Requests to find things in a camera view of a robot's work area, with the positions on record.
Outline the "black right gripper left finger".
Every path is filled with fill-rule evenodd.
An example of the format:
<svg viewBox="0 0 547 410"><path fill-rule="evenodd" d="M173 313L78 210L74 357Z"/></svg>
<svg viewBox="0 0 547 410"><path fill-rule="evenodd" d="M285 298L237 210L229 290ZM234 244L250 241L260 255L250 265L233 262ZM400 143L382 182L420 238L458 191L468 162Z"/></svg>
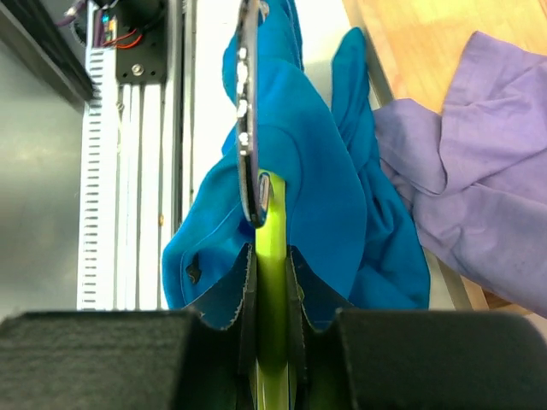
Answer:
<svg viewBox="0 0 547 410"><path fill-rule="evenodd" d="M247 243L228 273L186 307L216 332L216 351L238 375L247 375L256 361L256 301L256 252Z"/></svg>

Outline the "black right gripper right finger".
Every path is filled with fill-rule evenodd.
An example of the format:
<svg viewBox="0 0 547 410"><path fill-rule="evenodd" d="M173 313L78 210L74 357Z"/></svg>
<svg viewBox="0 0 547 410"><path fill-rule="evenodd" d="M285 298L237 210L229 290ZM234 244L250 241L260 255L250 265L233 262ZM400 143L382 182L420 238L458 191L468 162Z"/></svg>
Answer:
<svg viewBox="0 0 547 410"><path fill-rule="evenodd" d="M353 304L315 274L300 250L292 245L287 247L285 279L288 359L297 379L307 380L309 340L328 329L337 310L352 308Z"/></svg>

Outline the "green clothes hanger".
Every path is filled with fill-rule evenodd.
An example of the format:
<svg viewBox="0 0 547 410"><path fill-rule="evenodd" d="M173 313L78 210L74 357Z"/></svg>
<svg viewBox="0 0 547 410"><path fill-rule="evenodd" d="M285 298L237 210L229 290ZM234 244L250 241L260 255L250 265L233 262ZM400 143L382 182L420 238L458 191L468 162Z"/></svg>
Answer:
<svg viewBox="0 0 547 410"><path fill-rule="evenodd" d="M274 173L263 172L262 182L267 186L268 213L264 225L256 230L257 407L291 409L285 181Z"/></svg>

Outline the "blue t shirt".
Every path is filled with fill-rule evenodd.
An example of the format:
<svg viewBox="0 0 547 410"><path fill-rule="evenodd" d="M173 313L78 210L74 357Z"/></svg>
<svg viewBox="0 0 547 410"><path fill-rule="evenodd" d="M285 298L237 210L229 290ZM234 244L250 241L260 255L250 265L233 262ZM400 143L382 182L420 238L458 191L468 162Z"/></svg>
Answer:
<svg viewBox="0 0 547 410"><path fill-rule="evenodd" d="M259 164L285 181L288 243L358 308L428 308L430 273L415 225L380 166L361 30L349 30L332 59L330 103L303 71L294 2L269 3L257 51ZM218 282L254 239L240 201L235 139L227 136L163 252L172 309Z"/></svg>

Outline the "lavender t shirt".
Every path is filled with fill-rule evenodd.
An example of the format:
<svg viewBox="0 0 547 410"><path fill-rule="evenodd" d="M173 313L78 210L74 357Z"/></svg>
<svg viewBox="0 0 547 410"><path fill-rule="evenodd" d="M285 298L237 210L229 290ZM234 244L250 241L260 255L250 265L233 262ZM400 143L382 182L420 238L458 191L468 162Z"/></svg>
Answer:
<svg viewBox="0 0 547 410"><path fill-rule="evenodd" d="M374 119L382 167L421 244L545 315L545 56L475 32L440 113L404 98Z"/></svg>

